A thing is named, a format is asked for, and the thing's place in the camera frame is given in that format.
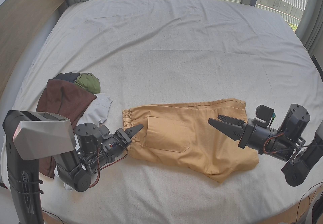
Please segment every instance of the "robotic arm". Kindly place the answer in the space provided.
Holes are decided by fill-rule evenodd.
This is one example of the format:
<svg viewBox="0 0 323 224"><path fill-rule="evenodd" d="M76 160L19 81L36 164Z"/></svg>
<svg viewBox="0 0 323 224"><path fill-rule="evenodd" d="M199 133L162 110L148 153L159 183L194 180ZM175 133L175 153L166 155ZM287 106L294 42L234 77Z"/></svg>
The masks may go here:
<svg viewBox="0 0 323 224"><path fill-rule="evenodd" d="M307 177L309 171L323 156L323 121L315 132L310 145L305 145L301 137L310 121L307 110L292 104L278 130L270 128L276 114L272 108L260 105L256 109L257 118L244 120L218 115L216 120L209 118L208 123L232 140L239 140L242 149L248 146L258 154L268 154L287 161L281 171L290 186L298 186Z"/></svg>
<svg viewBox="0 0 323 224"><path fill-rule="evenodd" d="M82 124L75 128L58 114L11 110L3 129L6 133L8 180L20 224L43 224L39 189L39 159L54 156L60 179L78 192L87 190L99 165L112 163L143 128L119 128L115 134L103 125Z"/></svg>

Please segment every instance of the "wooden headboard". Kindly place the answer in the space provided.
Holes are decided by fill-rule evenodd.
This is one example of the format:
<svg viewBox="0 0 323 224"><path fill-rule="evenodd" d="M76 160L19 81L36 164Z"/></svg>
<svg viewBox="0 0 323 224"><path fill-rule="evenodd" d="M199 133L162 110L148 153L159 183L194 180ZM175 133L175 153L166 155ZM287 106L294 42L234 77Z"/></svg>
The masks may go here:
<svg viewBox="0 0 323 224"><path fill-rule="evenodd" d="M5 0L0 5L0 98L27 45L65 0Z"/></svg>

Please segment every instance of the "green garment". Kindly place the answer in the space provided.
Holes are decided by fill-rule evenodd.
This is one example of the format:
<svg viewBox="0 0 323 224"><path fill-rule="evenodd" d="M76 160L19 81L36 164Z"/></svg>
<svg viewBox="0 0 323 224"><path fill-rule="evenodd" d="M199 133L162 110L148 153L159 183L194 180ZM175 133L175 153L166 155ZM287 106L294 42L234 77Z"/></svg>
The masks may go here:
<svg viewBox="0 0 323 224"><path fill-rule="evenodd" d="M77 77L74 84L93 94L100 93L101 90L99 79L92 73L82 73Z"/></svg>

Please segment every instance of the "back pocket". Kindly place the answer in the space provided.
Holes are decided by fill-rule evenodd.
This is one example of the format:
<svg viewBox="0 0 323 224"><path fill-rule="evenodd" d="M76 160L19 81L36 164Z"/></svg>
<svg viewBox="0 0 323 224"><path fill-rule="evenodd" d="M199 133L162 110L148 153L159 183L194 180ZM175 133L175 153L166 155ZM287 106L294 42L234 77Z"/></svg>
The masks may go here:
<svg viewBox="0 0 323 224"><path fill-rule="evenodd" d="M190 147L191 136L182 121L148 117L147 147L182 153Z"/></svg>

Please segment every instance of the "bed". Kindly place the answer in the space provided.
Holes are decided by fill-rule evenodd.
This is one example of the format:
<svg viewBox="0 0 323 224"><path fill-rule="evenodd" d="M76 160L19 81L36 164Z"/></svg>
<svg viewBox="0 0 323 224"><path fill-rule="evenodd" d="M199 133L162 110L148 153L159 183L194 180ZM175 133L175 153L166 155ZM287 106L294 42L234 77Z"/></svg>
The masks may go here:
<svg viewBox="0 0 323 224"><path fill-rule="evenodd" d="M22 83L13 109L35 110L48 79L91 72L113 102L104 123L114 132L122 110L159 103L246 101L248 117L263 104L278 128L292 103L311 115L307 144L323 119L323 83L306 49L283 18L217 0L92 0L69 7ZM105 169L86 192L65 191L41 175L41 203L73 224L256 223L296 204L321 182L320 160L291 187L284 162L259 156L247 172L219 184L190 169L127 157Z"/></svg>

